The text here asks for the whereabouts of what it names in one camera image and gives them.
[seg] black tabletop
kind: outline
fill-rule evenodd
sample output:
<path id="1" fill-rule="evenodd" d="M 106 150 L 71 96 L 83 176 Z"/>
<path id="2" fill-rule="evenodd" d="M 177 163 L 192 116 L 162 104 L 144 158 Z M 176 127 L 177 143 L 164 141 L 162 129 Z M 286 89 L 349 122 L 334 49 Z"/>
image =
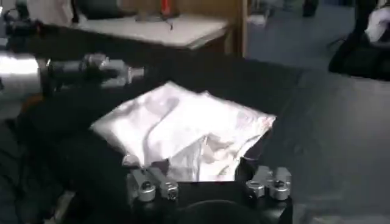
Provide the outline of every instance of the black tabletop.
<path id="1" fill-rule="evenodd" d="M 290 169 L 297 223 L 390 223 L 390 84 L 100 35 L 69 36 L 31 42 L 29 51 L 67 58 L 95 49 L 150 68 L 148 78 L 128 88 L 75 89 L 24 115 L 30 143 L 96 206 L 125 212 L 126 170 L 119 153 L 88 131 L 89 125 L 121 102 L 172 80 L 278 116 L 249 155 Z M 79 40 L 78 49 L 71 47 L 73 40 Z"/>

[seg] blue floor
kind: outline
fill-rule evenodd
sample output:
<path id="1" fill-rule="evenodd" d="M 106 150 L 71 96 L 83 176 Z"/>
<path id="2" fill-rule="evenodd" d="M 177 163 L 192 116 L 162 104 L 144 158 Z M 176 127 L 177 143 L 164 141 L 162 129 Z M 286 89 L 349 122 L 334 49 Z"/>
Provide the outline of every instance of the blue floor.
<path id="1" fill-rule="evenodd" d="M 339 46 L 327 44 L 352 31 L 354 8 L 320 5 L 314 18 L 301 14 L 277 10 L 265 28 L 249 24 L 247 58 L 327 71 Z"/>

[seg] metal bracket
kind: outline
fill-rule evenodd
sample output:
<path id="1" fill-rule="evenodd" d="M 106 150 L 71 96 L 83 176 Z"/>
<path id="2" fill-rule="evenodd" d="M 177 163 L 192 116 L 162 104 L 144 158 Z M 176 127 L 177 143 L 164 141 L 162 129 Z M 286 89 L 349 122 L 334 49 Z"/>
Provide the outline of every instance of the metal bracket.
<path id="1" fill-rule="evenodd" d="M 168 200 L 176 200 L 179 196 L 179 185 L 176 181 L 166 177 L 158 167 L 147 169 L 149 178 L 158 186 L 161 196 Z"/>
<path id="2" fill-rule="evenodd" d="M 139 199 L 142 202 L 154 200 L 156 187 L 147 179 L 141 169 L 132 170 L 127 176 L 129 200 Z"/>
<path id="3" fill-rule="evenodd" d="M 266 166 L 259 166 L 255 176 L 246 182 L 249 192 L 257 198 L 265 196 L 266 189 L 269 195 L 276 200 L 286 200 L 290 195 L 291 174 L 288 169 L 279 167 L 273 173 Z"/>

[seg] white desk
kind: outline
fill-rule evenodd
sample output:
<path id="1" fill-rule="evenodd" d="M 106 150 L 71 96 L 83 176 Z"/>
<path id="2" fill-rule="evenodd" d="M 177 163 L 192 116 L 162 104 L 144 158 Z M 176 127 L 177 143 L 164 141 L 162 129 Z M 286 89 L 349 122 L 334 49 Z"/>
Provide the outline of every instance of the white desk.
<path id="1" fill-rule="evenodd" d="M 165 21 L 139 22 L 135 17 L 88 20 L 77 25 L 78 29 L 105 33 L 147 43 L 172 47 L 197 49 L 211 40 L 223 36 L 228 22 L 204 16 L 182 15 Z"/>

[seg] red object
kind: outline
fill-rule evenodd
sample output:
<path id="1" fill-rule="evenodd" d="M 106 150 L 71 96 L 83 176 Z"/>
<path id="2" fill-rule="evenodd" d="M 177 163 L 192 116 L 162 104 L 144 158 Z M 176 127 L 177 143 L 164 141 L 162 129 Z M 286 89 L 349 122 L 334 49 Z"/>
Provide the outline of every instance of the red object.
<path id="1" fill-rule="evenodd" d="M 161 12 L 163 15 L 171 14 L 170 0 L 161 0 Z"/>

